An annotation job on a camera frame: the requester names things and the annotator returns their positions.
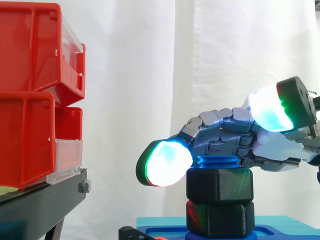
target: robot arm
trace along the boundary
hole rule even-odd
[[[137,178],[168,186],[203,156],[237,156],[243,167],[273,172],[297,168],[301,159],[320,166],[317,101],[292,77],[250,94],[242,108],[203,112],[177,135],[152,142],[138,160]]]

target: black hexagonal block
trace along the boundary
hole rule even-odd
[[[186,226],[209,238],[244,238],[255,227],[254,203],[210,205],[188,201]]]
[[[244,204],[254,199],[249,168],[190,168],[186,172],[186,197],[197,204]]]

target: red storage bin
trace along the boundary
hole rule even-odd
[[[85,46],[55,3],[0,1],[0,91],[50,92],[62,107],[85,97]]]
[[[49,92],[0,92],[0,119],[0,188],[54,184],[79,173],[80,108],[56,109]]]

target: white backdrop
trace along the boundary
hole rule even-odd
[[[260,87],[298,75],[318,91],[312,0],[56,0],[86,44],[83,167],[92,190],[62,240],[115,240],[137,217],[183,216],[185,183],[146,187],[136,162],[200,112],[241,106]],[[257,215],[320,228],[317,169],[254,169]]]

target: green light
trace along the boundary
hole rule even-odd
[[[259,90],[252,96],[250,110],[253,119],[267,131],[282,132],[294,128],[281,105],[275,84]]]
[[[145,175],[156,186],[169,186],[178,182],[191,167],[190,151],[179,142],[161,141],[149,156]]]

